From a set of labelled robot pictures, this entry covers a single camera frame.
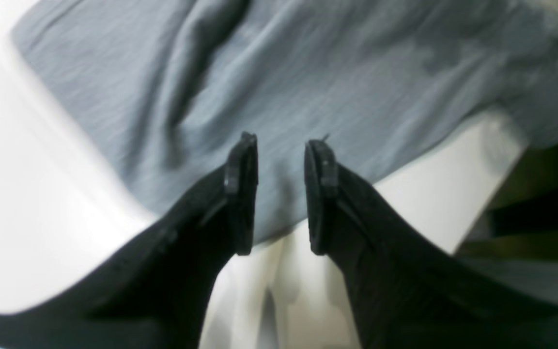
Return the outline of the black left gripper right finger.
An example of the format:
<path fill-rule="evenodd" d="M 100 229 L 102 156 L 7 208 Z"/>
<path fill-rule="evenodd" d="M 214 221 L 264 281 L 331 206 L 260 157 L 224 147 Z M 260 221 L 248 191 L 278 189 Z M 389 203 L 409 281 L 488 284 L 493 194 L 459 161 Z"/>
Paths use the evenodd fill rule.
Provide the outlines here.
<path fill-rule="evenodd" d="M 364 349 L 558 349 L 558 305 L 454 260 L 324 141 L 304 182 L 310 248 L 341 271 Z"/>

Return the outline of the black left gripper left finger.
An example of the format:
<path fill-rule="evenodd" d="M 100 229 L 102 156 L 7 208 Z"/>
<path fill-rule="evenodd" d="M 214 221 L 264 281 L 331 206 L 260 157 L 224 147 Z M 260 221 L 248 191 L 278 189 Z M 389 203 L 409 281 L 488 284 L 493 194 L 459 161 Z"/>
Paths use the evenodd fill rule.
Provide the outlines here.
<path fill-rule="evenodd" d="M 195 349 L 215 280 L 252 250 L 257 137 L 64 292 L 0 314 L 0 349 Z"/>

